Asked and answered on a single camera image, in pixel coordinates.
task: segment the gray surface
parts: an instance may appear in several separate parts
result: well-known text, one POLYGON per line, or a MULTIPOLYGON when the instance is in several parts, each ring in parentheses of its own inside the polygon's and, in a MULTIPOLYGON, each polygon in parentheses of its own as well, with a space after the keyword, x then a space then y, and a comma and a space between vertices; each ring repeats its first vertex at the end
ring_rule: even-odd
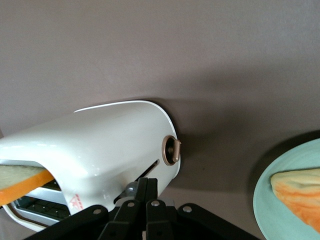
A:
POLYGON ((182 141, 164 195, 263 238, 252 212, 259 175, 320 136, 299 136, 320 125, 319 11, 317 0, 3 0, 1 131, 154 101, 182 141))

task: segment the light blue plate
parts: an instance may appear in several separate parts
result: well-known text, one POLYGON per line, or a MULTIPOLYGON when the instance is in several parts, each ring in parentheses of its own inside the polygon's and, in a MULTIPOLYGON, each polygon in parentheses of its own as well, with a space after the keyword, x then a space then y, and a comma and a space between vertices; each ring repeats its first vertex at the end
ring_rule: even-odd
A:
POLYGON ((274 160, 260 176, 253 210, 267 240, 320 240, 320 233, 295 216, 272 192, 270 177, 282 171, 320 168, 320 139, 301 144, 274 160))

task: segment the white toaster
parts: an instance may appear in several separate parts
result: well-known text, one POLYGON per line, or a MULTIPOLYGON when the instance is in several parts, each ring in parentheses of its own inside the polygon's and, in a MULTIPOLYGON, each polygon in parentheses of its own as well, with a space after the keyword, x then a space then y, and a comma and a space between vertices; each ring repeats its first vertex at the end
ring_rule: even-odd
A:
POLYGON ((77 110, 0 139, 0 164, 46 168, 54 181, 3 206, 40 231, 92 205, 109 211, 126 186, 158 179, 158 194, 178 174, 180 141, 157 104, 124 101, 77 110))

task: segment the bread slice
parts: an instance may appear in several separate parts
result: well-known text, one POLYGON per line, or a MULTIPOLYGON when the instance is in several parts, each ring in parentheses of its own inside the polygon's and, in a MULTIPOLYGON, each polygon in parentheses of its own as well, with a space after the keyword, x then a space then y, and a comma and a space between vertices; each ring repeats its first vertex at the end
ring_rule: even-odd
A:
POLYGON ((320 233, 320 168, 279 172, 270 181, 276 197, 320 233))
POLYGON ((53 179, 43 167, 0 165, 0 206, 21 198, 53 179))

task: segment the logo sticker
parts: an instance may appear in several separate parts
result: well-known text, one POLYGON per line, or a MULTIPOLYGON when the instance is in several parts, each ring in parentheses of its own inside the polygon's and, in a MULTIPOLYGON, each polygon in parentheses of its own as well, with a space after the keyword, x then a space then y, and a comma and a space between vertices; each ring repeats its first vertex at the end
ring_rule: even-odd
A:
POLYGON ((71 199, 69 203, 71 203, 72 207, 76 208, 78 211, 84 209, 78 194, 74 195, 74 197, 71 199))

